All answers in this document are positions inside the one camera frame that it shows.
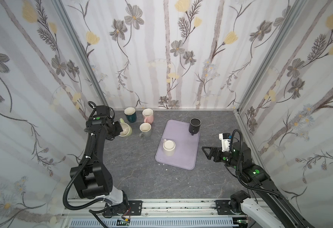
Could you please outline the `light green mug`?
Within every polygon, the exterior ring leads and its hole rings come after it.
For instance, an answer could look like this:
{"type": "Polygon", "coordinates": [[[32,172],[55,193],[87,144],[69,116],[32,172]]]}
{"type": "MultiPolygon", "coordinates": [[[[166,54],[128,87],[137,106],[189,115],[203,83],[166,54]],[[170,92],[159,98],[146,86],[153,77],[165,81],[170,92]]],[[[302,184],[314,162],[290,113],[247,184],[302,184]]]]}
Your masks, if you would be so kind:
{"type": "Polygon", "coordinates": [[[120,125],[122,127],[122,132],[120,133],[120,137],[128,137],[132,134],[132,128],[129,124],[125,123],[125,121],[120,118],[120,125]]]}

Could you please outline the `dark teal mug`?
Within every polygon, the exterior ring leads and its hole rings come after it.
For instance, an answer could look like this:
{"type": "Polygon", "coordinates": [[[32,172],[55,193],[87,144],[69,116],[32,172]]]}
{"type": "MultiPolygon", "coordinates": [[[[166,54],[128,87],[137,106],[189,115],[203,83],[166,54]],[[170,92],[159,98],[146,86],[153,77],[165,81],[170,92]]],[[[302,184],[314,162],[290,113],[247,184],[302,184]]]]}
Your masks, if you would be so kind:
{"type": "Polygon", "coordinates": [[[124,114],[130,123],[135,123],[137,121],[137,114],[135,108],[133,107],[126,108],[124,110],[124,114]]]}

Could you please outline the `grey mug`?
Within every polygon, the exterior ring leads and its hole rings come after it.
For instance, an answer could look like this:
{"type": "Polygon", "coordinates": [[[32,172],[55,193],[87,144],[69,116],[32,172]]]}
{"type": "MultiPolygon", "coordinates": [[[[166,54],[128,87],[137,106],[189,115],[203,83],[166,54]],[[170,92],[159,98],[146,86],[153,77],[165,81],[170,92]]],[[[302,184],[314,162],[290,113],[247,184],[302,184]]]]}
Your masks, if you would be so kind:
{"type": "Polygon", "coordinates": [[[140,134],[139,136],[141,138],[147,138],[152,135],[152,126],[149,123],[142,123],[139,127],[140,129],[140,134]]]}

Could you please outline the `pink mug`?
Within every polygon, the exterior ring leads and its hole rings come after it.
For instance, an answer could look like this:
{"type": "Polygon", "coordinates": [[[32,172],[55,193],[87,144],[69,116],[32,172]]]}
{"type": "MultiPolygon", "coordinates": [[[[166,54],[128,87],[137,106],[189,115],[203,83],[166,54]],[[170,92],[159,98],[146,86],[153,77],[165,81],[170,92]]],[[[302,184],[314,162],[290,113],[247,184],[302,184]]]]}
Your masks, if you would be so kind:
{"type": "Polygon", "coordinates": [[[154,121],[154,111],[150,108],[144,109],[142,112],[144,122],[152,124],[154,121]]]}

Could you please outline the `black mug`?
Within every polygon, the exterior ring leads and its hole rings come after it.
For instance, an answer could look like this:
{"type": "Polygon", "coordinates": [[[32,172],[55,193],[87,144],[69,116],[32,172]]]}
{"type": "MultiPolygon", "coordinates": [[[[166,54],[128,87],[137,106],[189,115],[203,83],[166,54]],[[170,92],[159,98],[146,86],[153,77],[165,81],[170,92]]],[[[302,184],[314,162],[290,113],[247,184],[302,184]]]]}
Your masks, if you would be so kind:
{"type": "Polygon", "coordinates": [[[198,118],[192,118],[189,124],[189,133],[191,135],[196,135],[199,133],[201,127],[201,121],[198,118]]]}

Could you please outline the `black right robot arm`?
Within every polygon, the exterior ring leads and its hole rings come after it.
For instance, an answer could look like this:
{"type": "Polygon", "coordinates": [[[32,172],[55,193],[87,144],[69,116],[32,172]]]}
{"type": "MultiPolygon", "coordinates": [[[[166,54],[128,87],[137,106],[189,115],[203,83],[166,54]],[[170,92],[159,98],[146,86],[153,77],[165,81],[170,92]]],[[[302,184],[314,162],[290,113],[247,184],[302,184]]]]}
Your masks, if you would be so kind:
{"type": "Polygon", "coordinates": [[[225,167],[239,169],[235,172],[239,183],[255,191],[274,213],[271,215],[254,201],[248,193],[239,191],[231,195],[230,210],[250,216],[263,228],[312,228],[292,204],[282,195],[268,173],[253,163],[251,149],[246,143],[235,142],[227,151],[220,147],[203,146],[208,160],[222,162],[225,167]]]}

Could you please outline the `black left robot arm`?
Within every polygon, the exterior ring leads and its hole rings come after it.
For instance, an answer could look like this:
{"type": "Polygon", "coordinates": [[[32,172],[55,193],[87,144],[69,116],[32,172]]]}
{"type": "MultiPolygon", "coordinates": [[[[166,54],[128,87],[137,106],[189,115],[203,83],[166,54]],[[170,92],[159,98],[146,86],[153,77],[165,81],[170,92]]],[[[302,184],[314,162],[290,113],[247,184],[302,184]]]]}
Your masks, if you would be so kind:
{"type": "Polygon", "coordinates": [[[120,122],[115,121],[114,110],[106,105],[96,105],[89,101],[92,112],[86,121],[85,132],[88,134],[84,155],[79,165],[71,168],[71,180],[63,194],[66,209],[77,211],[97,202],[105,202],[106,210],[125,214],[130,206],[124,191],[113,185],[113,178],[103,162],[105,141],[112,141],[123,131],[120,122]],[[81,206],[72,206],[68,201],[71,187],[75,187],[78,196],[90,199],[81,206]]]}

